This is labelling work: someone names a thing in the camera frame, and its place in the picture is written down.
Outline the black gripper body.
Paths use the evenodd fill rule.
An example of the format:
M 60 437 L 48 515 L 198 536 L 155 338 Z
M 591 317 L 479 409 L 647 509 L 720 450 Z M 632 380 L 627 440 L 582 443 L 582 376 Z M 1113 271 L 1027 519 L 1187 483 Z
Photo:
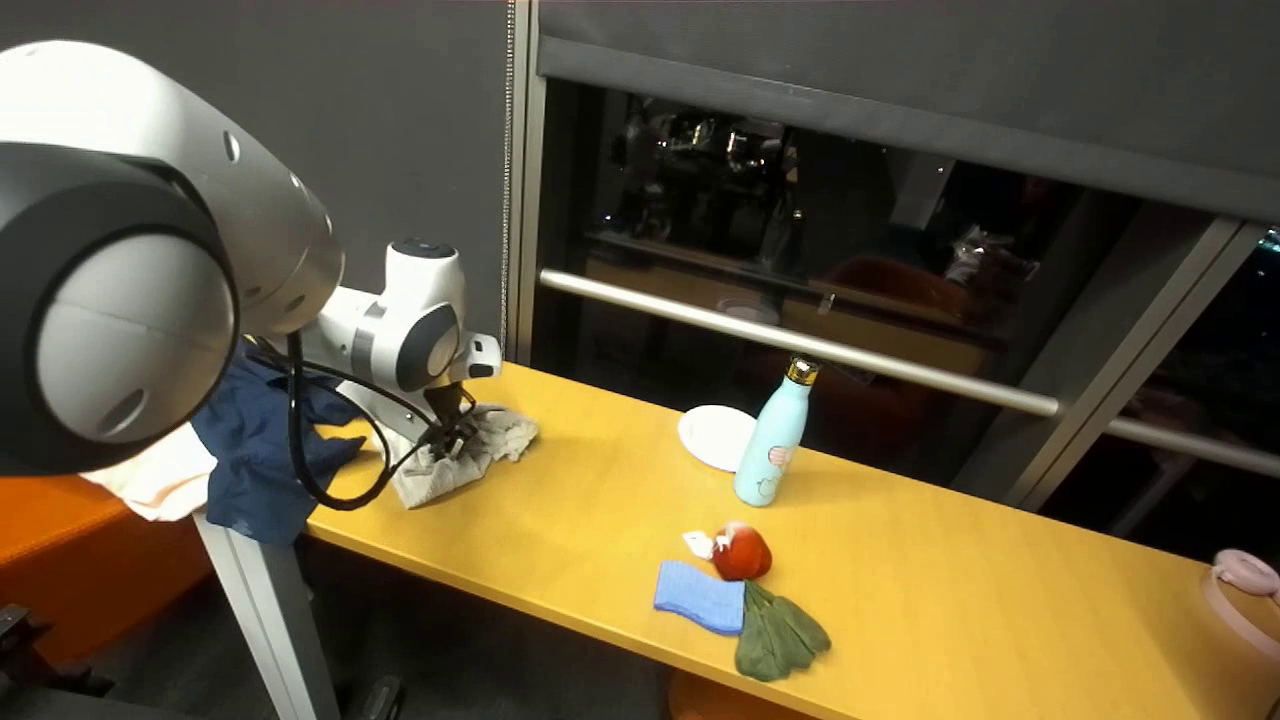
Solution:
M 432 425 L 439 433 L 463 433 L 469 426 L 471 399 L 469 399 L 469 393 L 458 385 L 427 388 L 423 399 L 427 399 Z

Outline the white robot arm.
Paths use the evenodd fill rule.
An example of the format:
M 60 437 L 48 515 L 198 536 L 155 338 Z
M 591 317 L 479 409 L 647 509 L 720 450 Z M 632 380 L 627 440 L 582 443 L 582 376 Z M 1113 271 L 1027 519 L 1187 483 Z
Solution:
M 246 128 L 87 40 L 0 53 L 0 473 L 139 457 L 243 338 L 353 385 L 409 437 L 458 425 L 498 345 L 463 325 L 454 248 L 395 239 L 345 280 L 328 209 Z

